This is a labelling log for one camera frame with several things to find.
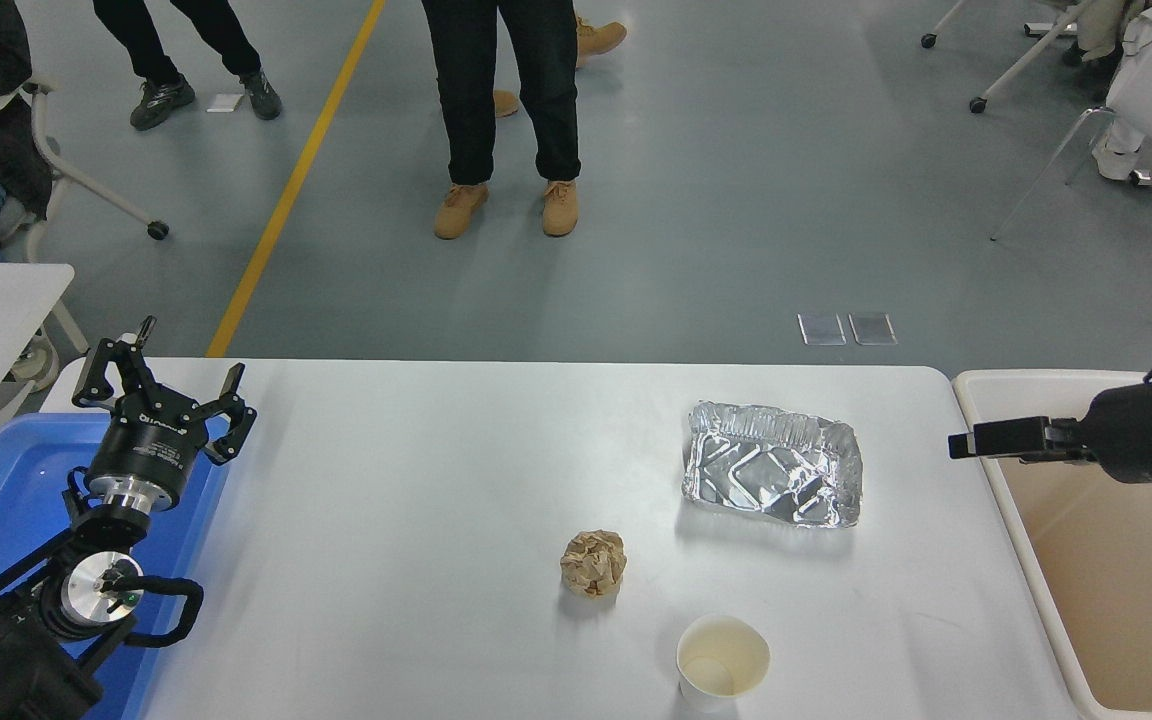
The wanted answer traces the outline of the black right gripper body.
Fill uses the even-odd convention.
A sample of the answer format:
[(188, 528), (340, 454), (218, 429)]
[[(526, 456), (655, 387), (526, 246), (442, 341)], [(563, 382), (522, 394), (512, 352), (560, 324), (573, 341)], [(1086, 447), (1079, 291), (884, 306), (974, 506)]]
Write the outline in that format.
[(1111, 478), (1152, 483), (1152, 382), (1111, 388), (1092, 397), (1082, 444)]

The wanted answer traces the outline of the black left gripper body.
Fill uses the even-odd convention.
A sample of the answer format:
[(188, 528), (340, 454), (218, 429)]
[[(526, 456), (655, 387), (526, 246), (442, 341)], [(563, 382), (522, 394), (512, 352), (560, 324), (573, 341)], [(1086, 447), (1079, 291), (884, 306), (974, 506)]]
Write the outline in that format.
[(119, 397), (88, 465), (88, 492), (104, 495), (116, 482), (132, 478), (156, 486), (156, 495), (182, 495), (207, 439), (192, 397)]

